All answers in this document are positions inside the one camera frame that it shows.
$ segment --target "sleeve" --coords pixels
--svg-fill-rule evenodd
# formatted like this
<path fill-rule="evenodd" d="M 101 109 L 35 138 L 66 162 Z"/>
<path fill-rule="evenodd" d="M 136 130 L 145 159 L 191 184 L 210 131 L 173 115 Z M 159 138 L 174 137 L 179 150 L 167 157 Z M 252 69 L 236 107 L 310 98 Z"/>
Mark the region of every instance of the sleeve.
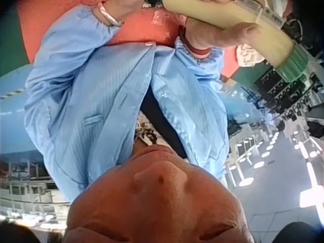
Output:
<path fill-rule="evenodd" d="M 176 56 L 191 69 L 199 82 L 207 82 L 214 90 L 219 91 L 223 84 L 220 81 L 221 70 L 224 67 L 224 50 L 212 48 L 207 58 L 197 59 L 193 57 L 183 42 L 178 37 L 175 42 Z"/>
<path fill-rule="evenodd" d="M 45 34 L 25 85 L 29 95 L 25 127 L 40 152 L 44 133 L 62 114 L 79 69 L 118 30 L 99 22 L 91 7 L 80 5 L 64 14 Z"/>

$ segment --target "bracelet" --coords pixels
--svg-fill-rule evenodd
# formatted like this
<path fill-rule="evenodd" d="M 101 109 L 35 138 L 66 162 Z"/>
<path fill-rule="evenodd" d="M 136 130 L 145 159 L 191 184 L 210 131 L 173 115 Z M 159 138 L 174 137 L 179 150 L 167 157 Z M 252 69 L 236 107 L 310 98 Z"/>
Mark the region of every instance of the bracelet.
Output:
<path fill-rule="evenodd" d="M 115 20 L 109 13 L 107 13 L 105 7 L 103 6 L 102 2 L 98 3 L 98 8 L 100 13 L 114 26 L 121 27 L 124 23 Z"/>
<path fill-rule="evenodd" d="M 193 54 L 195 54 L 195 55 L 197 55 L 199 57 L 199 56 L 206 56 L 206 55 L 208 55 L 211 52 L 211 49 L 210 48 L 207 48 L 207 49 L 204 49 L 204 50 L 200 50 L 200 49 L 197 49 L 197 48 L 193 47 L 189 43 L 189 41 L 187 40 L 187 38 L 185 37 L 185 33 L 186 33 L 186 28 L 183 27 L 183 26 L 181 26 L 179 28 L 179 37 L 180 37 L 180 40 L 189 49 L 189 51 L 191 51 Z"/>

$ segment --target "red surface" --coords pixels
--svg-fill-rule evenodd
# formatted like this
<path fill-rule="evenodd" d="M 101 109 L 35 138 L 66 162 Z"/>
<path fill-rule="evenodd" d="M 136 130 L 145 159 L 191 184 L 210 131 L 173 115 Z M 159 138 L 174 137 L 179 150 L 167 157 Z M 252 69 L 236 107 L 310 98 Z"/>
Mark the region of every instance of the red surface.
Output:
<path fill-rule="evenodd" d="M 92 5 L 99 0 L 25 0 L 18 6 L 22 35 L 29 61 L 35 58 L 42 37 L 52 23 L 78 4 Z M 173 46 L 178 34 L 178 16 L 167 11 L 143 9 L 127 19 L 110 45 L 127 42 L 154 41 L 160 45 Z M 230 77 L 238 69 L 235 48 L 225 51 L 225 67 L 222 74 Z"/>

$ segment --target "button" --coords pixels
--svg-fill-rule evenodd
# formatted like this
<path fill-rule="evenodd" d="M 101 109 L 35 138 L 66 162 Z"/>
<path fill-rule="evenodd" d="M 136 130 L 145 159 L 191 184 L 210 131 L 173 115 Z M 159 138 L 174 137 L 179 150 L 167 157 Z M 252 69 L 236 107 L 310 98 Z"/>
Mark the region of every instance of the button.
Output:
<path fill-rule="evenodd" d="M 146 42 L 144 45 L 146 45 L 147 47 L 151 47 L 154 45 L 154 42 Z"/>

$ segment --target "silver bracelet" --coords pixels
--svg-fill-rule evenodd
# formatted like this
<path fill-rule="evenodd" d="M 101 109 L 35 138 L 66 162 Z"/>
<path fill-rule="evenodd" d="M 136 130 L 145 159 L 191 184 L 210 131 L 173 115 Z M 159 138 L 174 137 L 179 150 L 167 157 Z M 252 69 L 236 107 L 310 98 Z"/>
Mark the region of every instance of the silver bracelet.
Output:
<path fill-rule="evenodd" d="M 98 8 L 100 13 L 114 26 L 122 27 L 123 23 L 120 21 L 115 20 L 109 13 L 107 13 L 105 7 L 103 6 L 102 2 L 98 3 Z"/>

